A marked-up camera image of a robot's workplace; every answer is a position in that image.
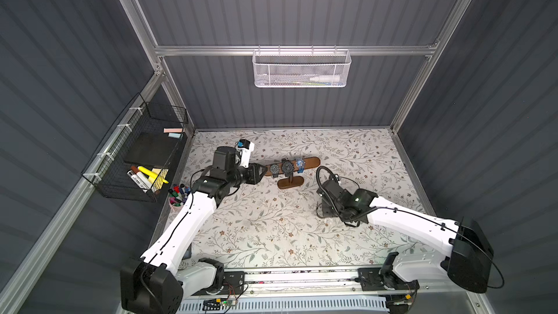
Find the black notebook in basket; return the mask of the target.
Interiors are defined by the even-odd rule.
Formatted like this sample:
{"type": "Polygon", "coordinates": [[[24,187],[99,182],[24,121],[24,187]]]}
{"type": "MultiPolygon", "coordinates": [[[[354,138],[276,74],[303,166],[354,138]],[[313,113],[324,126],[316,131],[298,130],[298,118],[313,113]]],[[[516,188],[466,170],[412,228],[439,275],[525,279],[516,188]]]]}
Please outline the black notebook in basket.
{"type": "Polygon", "coordinates": [[[142,132],[124,155],[124,162],[138,167],[162,168],[172,155],[179,139],[166,133],[142,132]]]}

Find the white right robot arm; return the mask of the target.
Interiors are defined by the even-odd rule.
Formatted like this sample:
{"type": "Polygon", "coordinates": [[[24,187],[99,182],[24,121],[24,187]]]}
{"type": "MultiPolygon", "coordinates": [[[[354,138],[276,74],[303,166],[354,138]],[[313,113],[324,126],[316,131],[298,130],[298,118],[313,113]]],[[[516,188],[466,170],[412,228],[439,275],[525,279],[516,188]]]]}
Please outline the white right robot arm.
{"type": "Polygon", "coordinates": [[[477,294],[506,285],[494,261],[494,250],[478,222],[433,217],[416,212],[359,188],[350,193],[328,167],[316,170],[318,196],[345,226],[376,225],[397,231],[430,247],[422,254],[391,251],[376,274],[376,285],[387,290],[401,286],[417,290],[422,280],[449,280],[477,294]]]}

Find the yellow highlighter marker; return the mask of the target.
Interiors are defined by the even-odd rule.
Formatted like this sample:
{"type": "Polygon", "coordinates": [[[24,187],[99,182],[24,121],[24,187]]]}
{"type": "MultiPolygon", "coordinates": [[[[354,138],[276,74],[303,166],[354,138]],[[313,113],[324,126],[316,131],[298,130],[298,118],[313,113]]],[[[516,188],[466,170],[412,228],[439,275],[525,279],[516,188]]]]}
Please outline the yellow highlighter marker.
{"type": "Polygon", "coordinates": [[[146,167],[139,166],[138,170],[148,177],[148,181],[151,183],[161,183],[167,184],[168,180],[166,180],[166,176],[168,173],[167,169],[159,169],[155,168],[154,170],[149,170],[146,167]]]}

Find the blue white wrist watch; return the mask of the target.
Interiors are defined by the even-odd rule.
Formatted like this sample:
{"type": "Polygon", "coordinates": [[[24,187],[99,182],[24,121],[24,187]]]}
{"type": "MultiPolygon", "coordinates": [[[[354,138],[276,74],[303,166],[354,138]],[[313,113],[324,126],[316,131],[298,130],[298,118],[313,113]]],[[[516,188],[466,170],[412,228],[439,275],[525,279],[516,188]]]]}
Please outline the blue white wrist watch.
{"type": "Polygon", "coordinates": [[[296,169],[297,169],[297,172],[299,174],[302,174],[303,171],[305,171],[305,166],[306,166],[306,163],[305,163],[305,160],[303,158],[298,158],[296,160],[296,169]]]}

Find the pink cup with markers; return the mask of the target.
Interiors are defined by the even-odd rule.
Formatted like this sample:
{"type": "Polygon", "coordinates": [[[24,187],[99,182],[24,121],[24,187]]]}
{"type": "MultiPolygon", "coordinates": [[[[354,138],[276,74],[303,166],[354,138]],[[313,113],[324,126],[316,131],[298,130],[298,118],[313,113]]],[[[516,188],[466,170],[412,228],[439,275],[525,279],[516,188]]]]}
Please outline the pink cup with markers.
{"type": "Polygon", "coordinates": [[[171,212],[179,212],[186,204],[192,202],[190,187],[180,184],[168,190],[167,199],[171,212]]]}

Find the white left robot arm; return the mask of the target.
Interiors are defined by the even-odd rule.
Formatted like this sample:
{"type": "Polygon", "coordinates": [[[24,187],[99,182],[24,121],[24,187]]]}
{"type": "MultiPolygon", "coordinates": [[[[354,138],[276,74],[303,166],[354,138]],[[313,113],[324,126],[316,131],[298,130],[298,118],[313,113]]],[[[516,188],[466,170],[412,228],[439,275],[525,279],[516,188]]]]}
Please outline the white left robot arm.
{"type": "Polygon", "coordinates": [[[176,313],[184,298],[199,291],[211,294],[224,286],[224,265],[200,259],[180,273],[186,251],[203,224],[216,212],[232,188],[261,182],[267,169],[250,161],[255,145],[245,139],[235,147],[220,146],[212,165],[190,186],[187,202],[171,225],[140,258],[120,271],[121,306],[132,313],[176,313]]]}

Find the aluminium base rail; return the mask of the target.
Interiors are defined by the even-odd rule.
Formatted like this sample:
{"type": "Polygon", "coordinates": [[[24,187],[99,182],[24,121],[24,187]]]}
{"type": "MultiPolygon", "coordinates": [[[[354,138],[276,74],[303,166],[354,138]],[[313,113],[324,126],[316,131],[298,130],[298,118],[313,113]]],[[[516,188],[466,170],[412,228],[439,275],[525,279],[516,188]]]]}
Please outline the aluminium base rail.
{"type": "Polygon", "coordinates": [[[199,263],[172,273],[165,266],[144,262],[126,265],[121,271],[123,302],[147,298],[161,303],[178,303],[189,297],[239,297],[252,293],[291,292],[436,292],[459,291],[448,278],[422,276],[403,280],[383,266],[334,266],[301,268],[250,268],[226,270],[220,265],[199,263]]]}

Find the wooden T-bar watch stand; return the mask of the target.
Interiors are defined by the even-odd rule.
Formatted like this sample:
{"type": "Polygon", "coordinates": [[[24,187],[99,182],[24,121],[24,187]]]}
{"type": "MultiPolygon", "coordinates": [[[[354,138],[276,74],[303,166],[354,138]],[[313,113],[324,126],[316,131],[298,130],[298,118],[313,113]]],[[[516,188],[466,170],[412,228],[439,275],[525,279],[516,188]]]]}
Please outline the wooden T-bar watch stand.
{"type": "Polygon", "coordinates": [[[267,165],[265,177],[279,178],[284,176],[283,179],[278,181],[280,190],[298,188],[305,182],[305,179],[299,174],[302,174],[305,170],[317,169],[320,165],[321,160],[316,156],[295,158],[294,160],[284,158],[281,162],[267,165]]]}

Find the white tube in basket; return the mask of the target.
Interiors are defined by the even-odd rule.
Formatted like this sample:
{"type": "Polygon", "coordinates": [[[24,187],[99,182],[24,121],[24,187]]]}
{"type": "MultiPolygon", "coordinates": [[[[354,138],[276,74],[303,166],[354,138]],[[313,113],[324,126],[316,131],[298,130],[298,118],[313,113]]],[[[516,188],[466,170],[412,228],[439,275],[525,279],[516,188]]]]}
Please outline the white tube in basket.
{"type": "Polygon", "coordinates": [[[310,81],[316,84],[338,84],[341,82],[341,77],[339,75],[313,76],[310,77],[310,81]]]}

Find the white marker in basket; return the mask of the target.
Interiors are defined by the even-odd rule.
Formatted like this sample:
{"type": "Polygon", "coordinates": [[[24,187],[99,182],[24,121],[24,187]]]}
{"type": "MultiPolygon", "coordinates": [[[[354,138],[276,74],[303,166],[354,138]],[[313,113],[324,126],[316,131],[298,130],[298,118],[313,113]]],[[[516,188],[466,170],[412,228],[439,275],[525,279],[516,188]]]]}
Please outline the white marker in basket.
{"type": "Polygon", "coordinates": [[[149,187],[132,170],[126,174],[144,193],[148,191],[149,187]]]}

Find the black chunky wrist watch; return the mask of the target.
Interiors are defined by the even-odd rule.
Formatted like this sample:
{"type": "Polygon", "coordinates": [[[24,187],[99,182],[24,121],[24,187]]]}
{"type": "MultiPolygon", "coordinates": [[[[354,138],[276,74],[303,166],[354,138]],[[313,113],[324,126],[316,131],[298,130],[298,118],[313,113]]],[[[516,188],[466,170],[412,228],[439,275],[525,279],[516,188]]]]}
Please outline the black chunky wrist watch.
{"type": "Polygon", "coordinates": [[[294,175],[294,165],[291,161],[284,158],[281,162],[281,170],[287,179],[292,179],[294,175]]]}

